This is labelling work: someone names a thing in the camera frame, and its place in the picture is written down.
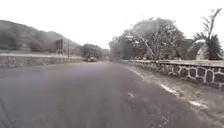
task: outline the hill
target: hill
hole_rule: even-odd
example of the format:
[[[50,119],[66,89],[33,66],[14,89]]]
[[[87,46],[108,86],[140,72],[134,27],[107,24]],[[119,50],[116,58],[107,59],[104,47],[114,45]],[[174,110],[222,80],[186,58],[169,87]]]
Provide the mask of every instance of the hill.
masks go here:
[[[23,24],[0,20],[0,50],[56,53],[56,42],[60,39],[63,39],[64,53],[67,52],[69,42],[70,53],[81,55],[82,46],[59,33],[39,31]]]

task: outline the sky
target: sky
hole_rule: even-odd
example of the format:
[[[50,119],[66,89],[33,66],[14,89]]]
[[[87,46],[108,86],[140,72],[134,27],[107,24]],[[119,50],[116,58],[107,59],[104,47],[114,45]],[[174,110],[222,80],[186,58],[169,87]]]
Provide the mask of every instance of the sky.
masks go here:
[[[131,24],[150,17],[168,18],[191,38],[203,31],[203,16],[223,0],[0,0],[0,19],[38,30],[55,31],[79,43],[108,48]],[[224,9],[214,33],[224,46]]]

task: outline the low stone wall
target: low stone wall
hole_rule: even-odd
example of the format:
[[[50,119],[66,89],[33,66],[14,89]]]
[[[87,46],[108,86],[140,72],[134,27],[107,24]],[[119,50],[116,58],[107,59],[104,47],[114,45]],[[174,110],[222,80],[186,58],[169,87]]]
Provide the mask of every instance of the low stone wall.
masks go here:
[[[224,61],[122,60],[120,62],[155,70],[170,76],[181,77],[224,91]]]
[[[78,63],[82,58],[43,57],[43,56],[0,56],[0,68],[17,68],[25,66]]]

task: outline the road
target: road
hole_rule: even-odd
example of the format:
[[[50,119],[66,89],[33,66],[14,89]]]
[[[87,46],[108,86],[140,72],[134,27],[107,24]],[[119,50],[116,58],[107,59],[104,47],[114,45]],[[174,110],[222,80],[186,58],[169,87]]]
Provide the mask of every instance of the road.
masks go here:
[[[119,64],[0,70],[0,128],[206,128],[188,103]]]

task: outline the utility pole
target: utility pole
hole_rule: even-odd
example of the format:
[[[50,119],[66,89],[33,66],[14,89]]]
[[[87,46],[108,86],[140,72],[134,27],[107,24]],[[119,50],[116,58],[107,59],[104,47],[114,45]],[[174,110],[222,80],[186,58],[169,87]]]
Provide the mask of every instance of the utility pole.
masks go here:
[[[68,58],[69,58],[69,52],[70,52],[70,51],[69,51],[69,40],[68,40]]]

